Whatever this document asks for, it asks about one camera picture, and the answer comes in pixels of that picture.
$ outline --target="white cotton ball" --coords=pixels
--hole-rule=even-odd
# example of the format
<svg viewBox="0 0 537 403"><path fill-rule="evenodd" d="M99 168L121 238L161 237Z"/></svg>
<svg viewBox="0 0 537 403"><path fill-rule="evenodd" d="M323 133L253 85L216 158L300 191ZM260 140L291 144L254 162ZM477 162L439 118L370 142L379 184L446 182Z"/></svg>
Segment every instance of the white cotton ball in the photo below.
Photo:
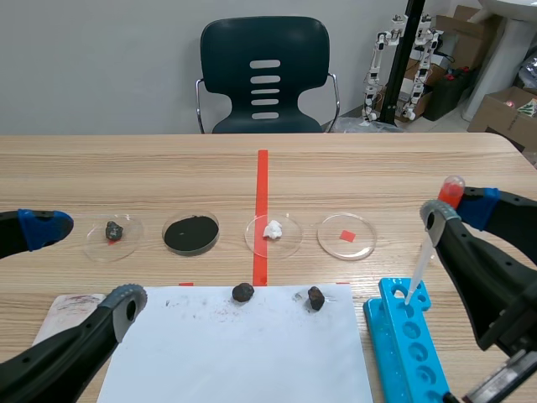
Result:
<svg viewBox="0 0 537 403"><path fill-rule="evenodd" d="M282 224L272 220L263 231L264 238L278 239L282 236Z"/></svg>

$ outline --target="pipette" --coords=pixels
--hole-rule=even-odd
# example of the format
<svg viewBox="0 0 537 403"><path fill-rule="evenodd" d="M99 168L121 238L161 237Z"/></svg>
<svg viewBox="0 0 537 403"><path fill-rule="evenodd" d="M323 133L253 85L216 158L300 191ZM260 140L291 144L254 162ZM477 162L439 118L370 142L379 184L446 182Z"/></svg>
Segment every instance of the pipette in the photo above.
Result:
<svg viewBox="0 0 537 403"><path fill-rule="evenodd" d="M462 195L464 194L464 186L464 179L462 179L460 176L448 176L444 180L444 184L440 189L440 193L438 194L438 200L441 200L456 209L461 202ZM427 267L427 264L429 263L429 259L433 253L433 249L433 243L430 240L429 234L427 233L425 235L423 243L421 244L420 258L418 259L418 264L416 265L414 274L412 275L412 280L410 281L409 293L404 300L405 305L408 305L410 303L410 299L412 298L414 291L416 291L416 288L418 288L418 284L423 278L425 267Z"/></svg>

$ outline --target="black pole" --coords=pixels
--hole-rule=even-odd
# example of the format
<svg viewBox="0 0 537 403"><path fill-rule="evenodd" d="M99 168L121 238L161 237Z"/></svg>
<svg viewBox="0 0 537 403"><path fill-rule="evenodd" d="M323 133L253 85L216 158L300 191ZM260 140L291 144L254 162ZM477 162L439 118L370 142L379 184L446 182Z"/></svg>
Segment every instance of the black pole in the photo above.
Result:
<svg viewBox="0 0 537 403"><path fill-rule="evenodd" d="M395 111L397 109L397 100L403 84L406 65L409 62L410 53L414 48L414 40L418 25L420 24L421 14L425 0L409 0L406 5L404 14L409 17L404 37L401 39L395 50L394 63L392 70L389 73L389 80L386 86L386 94L384 95L383 109L380 111L379 122L395 125Z"/></svg>

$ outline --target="white paper sheet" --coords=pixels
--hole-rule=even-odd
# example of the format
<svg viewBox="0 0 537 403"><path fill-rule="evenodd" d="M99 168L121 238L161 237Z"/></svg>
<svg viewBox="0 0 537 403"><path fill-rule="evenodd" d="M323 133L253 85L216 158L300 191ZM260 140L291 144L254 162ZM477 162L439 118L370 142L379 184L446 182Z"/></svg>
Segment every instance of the white paper sheet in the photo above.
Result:
<svg viewBox="0 0 537 403"><path fill-rule="evenodd" d="M349 285L148 288L98 403L372 403Z"/></svg>

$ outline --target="small red paper square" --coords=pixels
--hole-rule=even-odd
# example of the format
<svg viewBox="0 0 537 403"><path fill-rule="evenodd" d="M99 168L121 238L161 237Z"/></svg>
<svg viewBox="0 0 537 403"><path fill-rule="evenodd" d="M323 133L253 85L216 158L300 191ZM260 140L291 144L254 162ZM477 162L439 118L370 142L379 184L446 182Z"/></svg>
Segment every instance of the small red paper square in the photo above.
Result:
<svg viewBox="0 0 537 403"><path fill-rule="evenodd" d="M347 241L347 242L353 242L355 237L356 237L355 233L351 233L350 231L343 230L341 232L339 239L343 239L344 241Z"/></svg>

